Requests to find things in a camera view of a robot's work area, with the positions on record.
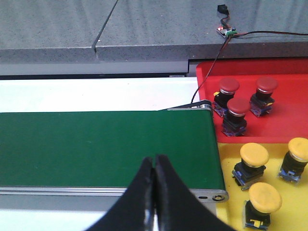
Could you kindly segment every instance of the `gray countertop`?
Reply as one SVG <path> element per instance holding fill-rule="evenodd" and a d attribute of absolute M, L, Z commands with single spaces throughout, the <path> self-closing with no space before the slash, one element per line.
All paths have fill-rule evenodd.
<path fill-rule="evenodd" d="M 305 0 L 2 0 L 0 70 L 211 59 L 224 41 L 215 31 L 224 16 L 218 3 L 228 6 L 229 24 L 240 33 L 308 32 Z M 253 34 L 232 39 L 221 58 L 307 55 L 307 36 Z"/>

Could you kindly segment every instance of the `red tray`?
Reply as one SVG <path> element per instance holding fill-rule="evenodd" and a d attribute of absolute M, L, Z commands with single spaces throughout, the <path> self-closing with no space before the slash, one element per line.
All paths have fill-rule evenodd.
<path fill-rule="evenodd" d="M 197 66 L 200 85 L 212 61 Z M 223 77 L 233 77 L 240 83 L 235 97 L 250 99 L 256 92 L 256 80 L 271 76 L 278 81 L 272 94 L 275 100 L 269 115 L 257 118 L 251 112 L 245 116 L 247 131 L 242 137 L 227 137 L 221 132 L 222 118 L 214 113 L 218 142 L 224 143 L 288 143 L 294 137 L 308 138 L 308 58 L 248 59 L 218 61 L 203 86 L 200 99 L 214 100 Z"/>

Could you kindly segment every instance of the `green conveyor belt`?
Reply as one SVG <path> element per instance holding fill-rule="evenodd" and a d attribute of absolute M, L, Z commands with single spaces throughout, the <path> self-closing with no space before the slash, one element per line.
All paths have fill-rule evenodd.
<path fill-rule="evenodd" d="M 225 189 L 208 110 L 0 113 L 0 186 L 127 187 L 166 154 L 191 189 Z"/>

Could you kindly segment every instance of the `plastic tray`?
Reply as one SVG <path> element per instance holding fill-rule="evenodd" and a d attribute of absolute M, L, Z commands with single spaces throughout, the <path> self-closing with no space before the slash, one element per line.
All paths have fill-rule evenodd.
<path fill-rule="evenodd" d="M 243 228 L 242 212 L 244 201 L 249 200 L 248 190 L 242 191 L 231 176 L 234 165 L 241 161 L 240 148 L 243 144 L 219 143 L 219 153 L 229 200 L 217 204 L 217 215 L 225 223 L 238 231 L 253 229 Z M 282 196 L 282 207 L 270 216 L 269 231 L 305 231 L 308 230 L 308 169 L 302 174 L 298 185 L 288 183 L 277 177 L 287 144 L 263 144 L 269 151 L 270 159 L 261 182 L 274 186 Z"/>
<path fill-rule="evenodd" d="M 200 85 L 212 62 L 197 66 Z M 256 80 L 272 76 L 279 86 L 272 98 L 276 101 L 271 114 L 257 118 L 246 114 L 247 132 L 242 137 L 227 137 L 221 130 L 222 118 L 214 113 L 214 124 L 219 142 L 224 143 L 288 143 L 294 137 L 308 137 L 308 59 L 251 59 L 218 61 L 212 74 L 199 90 L 200 99 L 214 100 L 223 77 L 233 77 L 240 83 L 235 97 L 250 100 L 256 92 Z"/>

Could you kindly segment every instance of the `yellow tray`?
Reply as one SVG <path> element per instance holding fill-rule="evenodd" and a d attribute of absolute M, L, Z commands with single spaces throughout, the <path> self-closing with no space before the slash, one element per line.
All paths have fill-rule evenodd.
<path fill-rule="evenodd" d="M 240 148 L 243 144 L 219 143 L 222 171 L 229 193 L 229 200 L 217 204 L 217 216 L 238 231 L 254 230 L 243 228 L 242 212 L 244 201 L 249 200 L 248 190 L 242 191 L 232 178 L 234 165 L 241 161 Z M 270 215 L 269 231 L 308 231 L 308 167 L 301 181 L 295 185 L 277 177 L 282 160 L 288 151 L 287 144 L 262 144 L 269 152 L 269 161 L 261 182 L 274 186 L 282 196 L 282 207 Z"/>

